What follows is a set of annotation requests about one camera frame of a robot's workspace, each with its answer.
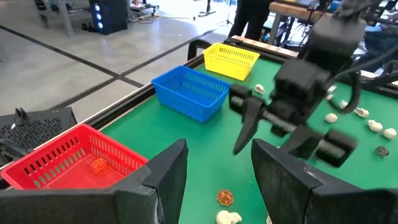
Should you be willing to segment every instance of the blue basket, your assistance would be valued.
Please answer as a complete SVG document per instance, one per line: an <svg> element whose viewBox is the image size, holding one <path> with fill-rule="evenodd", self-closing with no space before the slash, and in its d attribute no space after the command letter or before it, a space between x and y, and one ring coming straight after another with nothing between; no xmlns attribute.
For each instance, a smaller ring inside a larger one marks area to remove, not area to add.
<svg viewBox="0 0 398 224"><path fill-rule="evenodd" d="M158 100L199 122L206 122L224 103L229 83L179 66L152 80Z"/></svg>

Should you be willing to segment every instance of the green tabletop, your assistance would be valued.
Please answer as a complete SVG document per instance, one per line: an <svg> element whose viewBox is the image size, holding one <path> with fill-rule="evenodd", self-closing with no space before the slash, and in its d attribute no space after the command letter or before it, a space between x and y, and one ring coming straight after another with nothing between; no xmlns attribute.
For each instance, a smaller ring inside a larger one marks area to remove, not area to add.
<svg viewBox="0 0 398 224"><path fill-rule="evenodd" d="M204 65L197 70L251 88L260 83L266 89L267 97L273 89L272 79L279 68L278 63L259 59L243 82L209 72ZM348 101L351 87L342 84L337 84L337 87L335 99ZM394 116L398 111L396 100L362 91L359 106L369 110L369 119L382 123L384 128L398 129L398 120ZM367 120L355 114L339 116L335 124L326 124L324 117L332 112L323 102L310 118L310 125L324 133L332 127L350 133L358 138L358 147L339 169L322 161L307 162L363 189L398 187L398 166L394 165L398 159L396 140L390 141L381 134L371 132ZM214 223L217 212L223 209L238 212L243 223L265 223L267 213L254 178L251 145L247 145L238 156L232 154L241 126L240 115L229 109L227 100L222 109L202 124L161 105L153 96L103 132L148 159L178 139L187 140L188 174L180 223ZM270 127L269 123L261 122L255 138L275 146L281 145L285 139L272 135ZM389 157L383 159L375 155L374 150L378 146L386 146L390 150ZM234 202L231 206L223 207L217 202L216 196L221 189L232 191Z"/></svg>

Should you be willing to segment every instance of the red basket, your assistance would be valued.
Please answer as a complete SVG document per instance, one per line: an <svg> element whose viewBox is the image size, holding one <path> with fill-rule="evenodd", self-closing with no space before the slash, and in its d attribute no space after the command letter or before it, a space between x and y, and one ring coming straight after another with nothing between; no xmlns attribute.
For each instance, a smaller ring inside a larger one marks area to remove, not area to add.
<svg viewBox="0 0 398 224"><path fill-rule="evenodd" d="M91 167L98 158L106 169ZM147 159L86 124L59 135L7 166L1 176L16 189L107 188L125 178Z"/></svg>

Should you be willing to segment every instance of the black computer tower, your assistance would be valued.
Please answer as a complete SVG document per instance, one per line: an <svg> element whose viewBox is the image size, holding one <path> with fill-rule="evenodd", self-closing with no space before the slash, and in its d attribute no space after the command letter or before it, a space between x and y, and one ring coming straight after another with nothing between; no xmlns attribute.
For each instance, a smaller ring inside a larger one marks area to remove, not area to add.
<svg viewBox="0 0 398 224"><path fill-rule="evenodd" d="M101 34L127 29L126 0L89 0L93 27Z"/></svg>

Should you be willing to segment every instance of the concrete floor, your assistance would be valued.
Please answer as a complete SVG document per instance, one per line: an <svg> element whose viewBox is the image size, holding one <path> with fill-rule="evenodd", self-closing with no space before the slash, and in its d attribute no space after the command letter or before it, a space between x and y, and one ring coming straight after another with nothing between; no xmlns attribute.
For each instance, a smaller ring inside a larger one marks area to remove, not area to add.
<svg viewBox="0 0 398 224"><path fill-rule="evenodd" d="M82 121L186 62L188 45L182 43L201 35L222 42L229 31L216 24L224 15L195 22L158 18L108 36L82 31L78 21L75 37L68 38L59 22L44 29L34 7L32 0L0 0L0 45L9 57L0 63L0 115L17 107L37 111L67 105Z"/></svg>

